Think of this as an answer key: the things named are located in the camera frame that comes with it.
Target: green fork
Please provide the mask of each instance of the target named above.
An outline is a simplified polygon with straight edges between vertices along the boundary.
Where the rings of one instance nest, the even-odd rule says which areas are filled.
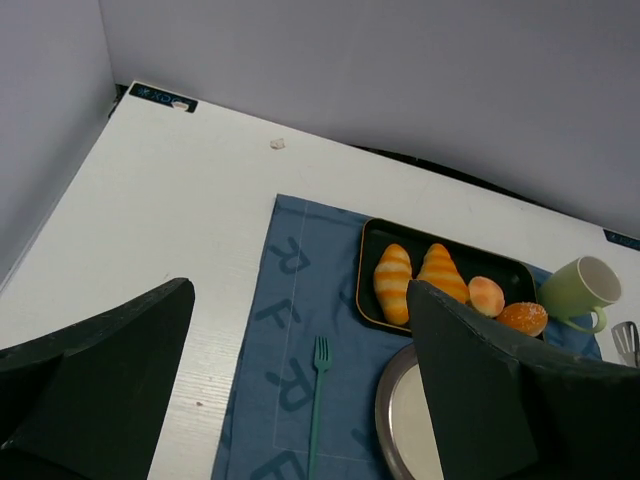
[[[311,444],[309,446],[309,470],[307,479],[316,477],[316,456],[318,452],[318,436],[320,433],[320,398],[322,396],[322,381],[324,374],[331,368],[331,347],[325,337],[316,337],[316,351],[313,365],[318,371],[316,376],[316,393],[313,398],[313,417],[311,419]]]

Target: white plate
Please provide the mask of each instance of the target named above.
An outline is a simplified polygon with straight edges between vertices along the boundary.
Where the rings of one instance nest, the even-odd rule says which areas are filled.
[[[395,480],[444,479],[413,345],[391,359],[378,383],[376,430]]]

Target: fork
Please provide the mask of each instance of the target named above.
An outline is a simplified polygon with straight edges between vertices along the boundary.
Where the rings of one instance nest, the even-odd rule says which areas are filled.
[[[309,446],[309,470],[307,479],[313,480],[316,471],[316,455],[318,452],[318,436],[320,433],[320,398],[322,397],[322,382],[324,374],[331,368],[331,347],[326,337],[316,337],[316,348],[313,365],[318,371],[316,376],[316,392],[313,398],[313,416],[311,418],[311,443]]]
[[[640,367],[640,338],[633,322],[622,322],[611,329],[616,350],[629,366]]]

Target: bread roll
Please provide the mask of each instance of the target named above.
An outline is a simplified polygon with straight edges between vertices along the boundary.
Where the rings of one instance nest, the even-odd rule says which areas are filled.
[[[473,277],[469,282],[471,306],[487,317],[497,317],[504,308],[504,292],[493,280]]]
[[[409,321],[407,289],[411,280],[411,260],[400,245],[389,245],[373,272],[373,289],[387,322],[404,325]]]
[[[537,337],[547,326],[548,316],[546,310],[537,303],[514,303],[505,308],[496,320]]]
[[[431,245],[424,256],[424,262],[417,278],[429,282],[459,302],[467,303],[469,300],[467,284],[458,273],[456,264],[453,263],[451,255],[444,245],[439,243]]]

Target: round bun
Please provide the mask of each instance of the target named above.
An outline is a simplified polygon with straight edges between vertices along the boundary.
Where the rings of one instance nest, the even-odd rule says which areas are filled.
[[[493,280],[473,277],[469,282],[469,301],[481,314],[497,317],[504,308],[504,293]]]
[[[505,308],[496,320],[537,337],[547,326],[548,316],[546,310],[537,303],[514,303]]]

